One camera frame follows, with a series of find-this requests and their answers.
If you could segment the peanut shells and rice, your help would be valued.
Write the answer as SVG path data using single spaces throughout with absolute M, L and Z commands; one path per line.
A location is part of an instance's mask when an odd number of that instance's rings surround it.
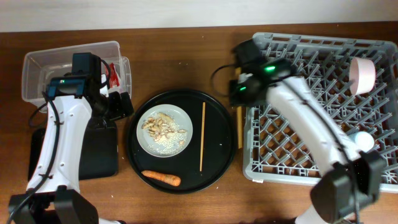
M 180 127 L 174 118 L 166 113 L 157 113 L 144 120 L 141 126 L 154 141 L 150 146 L 161 156 L 178 153 L 187 143 L 188 131 Z

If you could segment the pink bowl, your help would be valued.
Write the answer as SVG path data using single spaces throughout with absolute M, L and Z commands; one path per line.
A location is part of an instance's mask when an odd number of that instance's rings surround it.
M 349 67 L 349 89 L 352 95 L 369 93 L 376 81 L 376 68 L 372 60 L 355 57 Z

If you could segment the orange carrot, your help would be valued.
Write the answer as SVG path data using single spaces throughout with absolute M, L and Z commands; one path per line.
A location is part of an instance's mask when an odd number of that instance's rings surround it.
M 159 180 L 174 187 L 178 187 L 181 184 L 181 178 L 176 175 L 163 174 L 153 170 L 144 170 L 141 172 L 141 174 L 145 177 Z

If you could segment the clear plastic waste bin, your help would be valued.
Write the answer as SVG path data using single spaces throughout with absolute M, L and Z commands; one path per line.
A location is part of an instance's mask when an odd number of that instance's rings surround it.
M 36 107 L 42 106 L 45 103 L 42 92 L 50 80 L 70 72 L 73 54 L 85 52 L 97 55 L 109 65 L 114 65 L 118 74 L 119 86 L 112 87 L 110 92 L 132 94 L 129 59 L 121 55 L 119 43 L 113 40 L 29 52 L 24 57 L 22 69 L 22 99 Z

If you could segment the grey plate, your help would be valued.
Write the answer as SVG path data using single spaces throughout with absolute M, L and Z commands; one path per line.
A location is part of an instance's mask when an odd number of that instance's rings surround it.
M 159 112 L 166 113 L 172 116 L 174 120 L 176 120 L 176 122 L 180 125 L 181 128 L 186 129 L 188 131 L 186 145 L 183 147 L 182 150 L 180 150 L 176 154 L 172 154 L 169 156 L 161 156 L 159 153 L 156 153 L 153 149 L 150 148 L 150 146 L 154 146 L 155 144 L 154 141 L 149 137 L 149 135 L 146 133 L 145 130 L 141 129 L 141 126 L 143 125 L 145 119 L 147 119 L 148 117 L 152 117 Z M 141 148 L 143 148 L 143 150 L 145 150 L 148 154 L 160 158 L 172 157 L 176 156 L 177 154 L 180 154 L 189 145 L 192 136 L 193 136 L 193 124 L 189 115 L 178 106 L 170 104 L 157 105 L 146 110 L 144 114 L 139 118 L 136 128 L 136 138 Z

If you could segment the red snack wrapper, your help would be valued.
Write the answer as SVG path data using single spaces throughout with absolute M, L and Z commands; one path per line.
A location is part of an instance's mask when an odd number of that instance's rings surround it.
M 114 63 L 109 64 L 109 67 L 111 70 L 110 72 L 108 69 L 106 69 L 106 76 L 109 78 L 109 87 L 110 88 L 119 87 L 121 84 L 121 80 L 116 71 L 116 67 L 115 67 Z

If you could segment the black rectangular tray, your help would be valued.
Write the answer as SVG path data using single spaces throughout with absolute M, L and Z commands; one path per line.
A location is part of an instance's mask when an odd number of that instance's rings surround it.
M 110 177 L 118 173 L 118 130 L 113 121 L 89 121 L 82 145 L 79 179 Z

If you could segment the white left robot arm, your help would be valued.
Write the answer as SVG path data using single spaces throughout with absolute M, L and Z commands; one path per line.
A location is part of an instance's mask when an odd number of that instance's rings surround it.
M 107 223 L 79 186 L 87 124 L 109 108 L 103 87 L 84 77 L 51 80 L 43 93 L 48 116 L 38 164 L 26 192 L 10 198 L 8 223 Z

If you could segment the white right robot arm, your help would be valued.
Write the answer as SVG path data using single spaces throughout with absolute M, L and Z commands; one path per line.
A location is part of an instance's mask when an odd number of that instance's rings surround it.
M 385 161 L 362 150 L 313 97 L 307 82 L 286 59 L 237 60 L 238 78 L 229 84 L 236 106 L 266 101 L 285 117 L 313 157 L 321 179 L 310 191 L 311 206 L 294 223 L 342 223 L 379 198 Z

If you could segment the blue cup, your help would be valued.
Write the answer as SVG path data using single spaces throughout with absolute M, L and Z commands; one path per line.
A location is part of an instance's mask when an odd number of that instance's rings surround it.
M 374 147 L 374 138 L 365 131 L 350 134 L 349 137 L 364 152 L 368 152 Z

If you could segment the wooden chopstick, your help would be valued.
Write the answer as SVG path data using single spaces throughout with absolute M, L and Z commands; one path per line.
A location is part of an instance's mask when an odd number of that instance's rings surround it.
M 200 172 L 203 167 L 203 148 L 204 148 L 204 135 L 205 135 L 205 111 L 206 103 L 202 103 L 202 115 L 201 115 L 201 141 L 200 141 Z
M 241 106 L 236 108 L 236 123 L 238 135 L 238 148 L 243 148 L 243 109 Z

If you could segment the grey dishwasher rack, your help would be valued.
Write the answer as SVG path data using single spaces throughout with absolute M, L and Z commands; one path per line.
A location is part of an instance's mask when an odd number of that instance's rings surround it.
M 253 40 L 269 60 L 286 58 L 303 75 L 314 97 L 347 133 L 365 131 L 386 162 L 380 189 L 397 192 L 397 46 L 383 40 L 258 32 Z M 373 89 L 353 96 L 349 65 L 371 60 Z M 254 182 L 315 185 L 320 175 L 288 121 L 270 105 L 246 110 L 243 174 Z

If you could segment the round black serving tray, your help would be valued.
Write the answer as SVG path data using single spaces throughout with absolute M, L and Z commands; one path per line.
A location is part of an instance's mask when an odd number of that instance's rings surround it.
M 206 103 L 203 169 L 200 172 L 200 141 L 202 103 Z M 193 124 L 193 136 L 180 154 L 159 158 L 148 154 L 139 145 L 136 128 L 139 118 L 153 106 L 170 104 L 183 109 Z M 170 194 L 190 194 L 215 183 L 232 163 L 238 148 L 237 134 L 228 110 L 215 98 L 198 90 L 178 89 L 165 91 L 145 102 L 129 125 L 126 152 L 138 176 L 151 187 Z M 178 187 L 145 177 L 144 170 L 172 174 L 181 178 Z

